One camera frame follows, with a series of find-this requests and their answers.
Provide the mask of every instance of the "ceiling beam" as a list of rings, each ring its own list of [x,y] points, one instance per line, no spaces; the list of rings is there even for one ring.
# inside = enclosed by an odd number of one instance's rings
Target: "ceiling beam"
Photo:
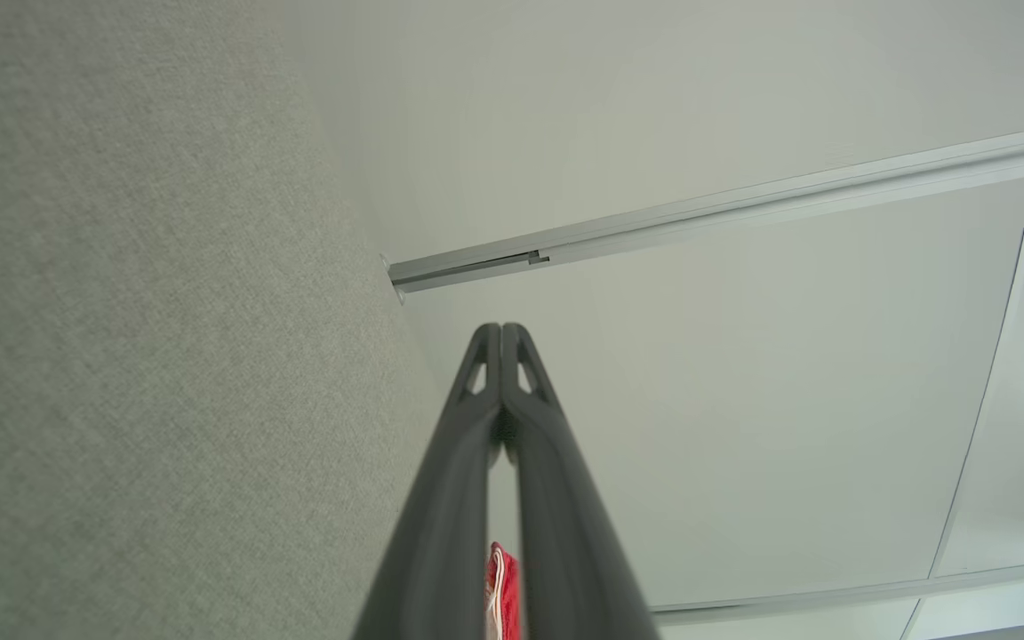
[[[678,243],[730,223],[785,219],[1024,178],[1024,132],[907,154],[395,263],[401,292]]]
[[[956,575],[936,575],[904,583],[873,584],[829,591],[788,593],[783,596],[719,600],[710,603],[670,604],[651,607],[654,623],[659,627],[678,624],[716,623],[723,620],[753,618],[793,614],[814,609],[849,607],[854,604],[883,603],[887,600],[914,600],[941,593],[956,593],[998,587],[1001,584],[1024,583],[1024,564],[983,571],[964,572]]]

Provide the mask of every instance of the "fabric texture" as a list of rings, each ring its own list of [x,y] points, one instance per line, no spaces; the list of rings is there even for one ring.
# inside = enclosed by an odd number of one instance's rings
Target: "fabric texture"
[[[441,397],[264,7],[0,0],[0,637],[353,628]]]
[[[484,602],[484,637],[520,640],[520,563],[500,543],[488,548]]]

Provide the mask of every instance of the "red cloth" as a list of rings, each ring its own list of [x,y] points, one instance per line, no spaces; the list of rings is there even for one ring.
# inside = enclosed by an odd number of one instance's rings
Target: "red cloth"
[[[493,543],[484,578],[487,640],[520,640],[520,581],[516,559]]]

